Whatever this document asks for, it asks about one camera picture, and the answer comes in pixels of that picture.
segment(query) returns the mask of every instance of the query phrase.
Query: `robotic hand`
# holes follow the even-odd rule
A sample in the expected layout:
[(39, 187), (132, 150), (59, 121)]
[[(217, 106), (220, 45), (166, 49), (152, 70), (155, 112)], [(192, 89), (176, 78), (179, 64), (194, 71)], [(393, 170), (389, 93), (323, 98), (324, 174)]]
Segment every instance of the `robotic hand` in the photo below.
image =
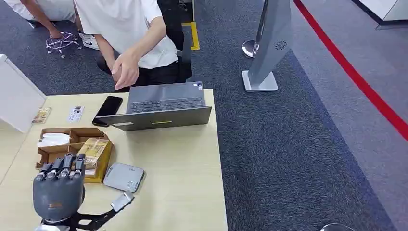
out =
[[(66, 154), (54, 163), (45, 163), (33, 182), (34, 209), (43, 219), (35, 231), (94, 231), (109, 221), (119, 211), (129, 205), (134, 197), (124, 192), (111, 203), (112, 210), (101, 215), (78, 213), (85, 198), (85, 155)], [(81, 225), (81, 220), (90, 220)]]

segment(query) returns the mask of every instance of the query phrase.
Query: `white card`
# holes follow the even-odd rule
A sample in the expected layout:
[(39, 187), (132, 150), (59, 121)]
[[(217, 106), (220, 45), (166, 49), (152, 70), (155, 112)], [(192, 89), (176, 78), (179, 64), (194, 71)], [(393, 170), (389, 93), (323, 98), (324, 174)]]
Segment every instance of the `white card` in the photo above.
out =
[(84, 106), (73, 107), (69, 113), (68, 122), (75, 123), (81, 119)]

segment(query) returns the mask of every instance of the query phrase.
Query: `laptop keyboard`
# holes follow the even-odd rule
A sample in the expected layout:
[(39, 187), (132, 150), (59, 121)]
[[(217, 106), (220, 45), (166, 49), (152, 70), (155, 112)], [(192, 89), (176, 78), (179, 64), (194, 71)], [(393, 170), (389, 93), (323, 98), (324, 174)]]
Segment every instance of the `laptop keyboard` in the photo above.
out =
[(203, 106), (202, 97), (174, 100), (134, 102), (130, 104), (131, 112), (163, 111)]

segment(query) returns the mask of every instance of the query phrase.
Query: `laptop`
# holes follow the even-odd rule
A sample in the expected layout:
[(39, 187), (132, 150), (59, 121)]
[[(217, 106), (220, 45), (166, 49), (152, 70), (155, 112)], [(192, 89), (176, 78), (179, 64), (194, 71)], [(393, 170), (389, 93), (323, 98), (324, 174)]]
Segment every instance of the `laptop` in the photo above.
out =
[(203, 83), (188, 82), (130, 88), (127, 113), (96, 118), (123, 131), (207, 124)]

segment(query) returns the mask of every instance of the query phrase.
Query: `white t-shirt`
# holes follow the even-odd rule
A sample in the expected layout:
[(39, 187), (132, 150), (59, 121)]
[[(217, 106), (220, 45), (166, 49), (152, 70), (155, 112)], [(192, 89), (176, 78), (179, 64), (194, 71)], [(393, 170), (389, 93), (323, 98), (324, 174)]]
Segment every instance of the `white t-shirt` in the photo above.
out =
[[(4, 0), (17, 14), (26, 20), (36, 20), (20, 0)], [(73, 0), (35, 0), (51, 21), (75, 21)]]
[[(149, 24), (162, 12), (156, 0), (75, 0), (82, 27), (87, 34), (101, 34), (120, 54), (137, 43)], [(153, 69), (178, 60), (173, 41), (165, 36), (139, 61)]]

